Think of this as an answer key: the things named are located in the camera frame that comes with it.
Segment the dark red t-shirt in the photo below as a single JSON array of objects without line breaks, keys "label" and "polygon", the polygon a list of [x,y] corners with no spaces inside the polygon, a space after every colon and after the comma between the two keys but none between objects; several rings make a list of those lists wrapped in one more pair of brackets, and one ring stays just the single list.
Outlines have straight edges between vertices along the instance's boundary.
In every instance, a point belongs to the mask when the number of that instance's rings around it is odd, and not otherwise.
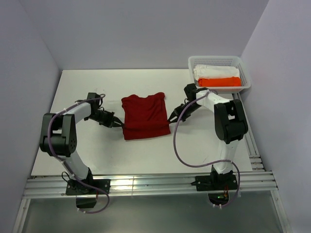
[{"label": "dark red t-shirt", "polygon": [[167,121],[165,94],[158,92],[145,98],[130,95],[122,98],[125,140],[140,140],[171,133]]}]

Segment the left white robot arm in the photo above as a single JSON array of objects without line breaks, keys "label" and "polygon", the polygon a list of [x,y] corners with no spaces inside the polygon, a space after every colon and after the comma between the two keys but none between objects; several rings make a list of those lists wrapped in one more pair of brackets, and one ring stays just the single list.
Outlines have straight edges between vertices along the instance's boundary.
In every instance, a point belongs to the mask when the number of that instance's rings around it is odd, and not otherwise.
[{"label": "left white robot arm", "polygon": [[88,93],[85,100],[77,100],[72,106],[58,112],[46,113],[42,119],[39,147],[41,151],[58,160],[68,173],[68,185],[84,194],[101,190],[92,172],[79,156],[76,124],[81,120],[93,120],[107,128],[123,127],[124,124],[102,107],[105,94]]}]

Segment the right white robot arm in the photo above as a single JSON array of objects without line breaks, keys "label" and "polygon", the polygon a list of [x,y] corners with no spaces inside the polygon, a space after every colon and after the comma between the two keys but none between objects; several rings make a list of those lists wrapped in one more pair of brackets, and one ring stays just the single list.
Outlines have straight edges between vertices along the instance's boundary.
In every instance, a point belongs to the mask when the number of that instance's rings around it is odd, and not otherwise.
[{"label": "right white robot arm", "polygon": [[[238,170],[234,157],[239,142],[248,133],[248,123],[244,108],[240,100],[223,98],[206,87],[191,89],[185,87],[186,101],[176,107],[170,115],[168,122],[175,123],[173,132],[173,150],[177,159],[185,166],[201,168],[211,165],[214,175],[210,177],[211,186],[221,189],[227,183],[227,176],[233,174],[233,168]],[[219,139],[219,159],[203,165],[190,165],[184,162],[178,154],[176,135],[179,123],[186,121],[191,114],[200,107],[205,107],[214,114],[214,129]]]}]

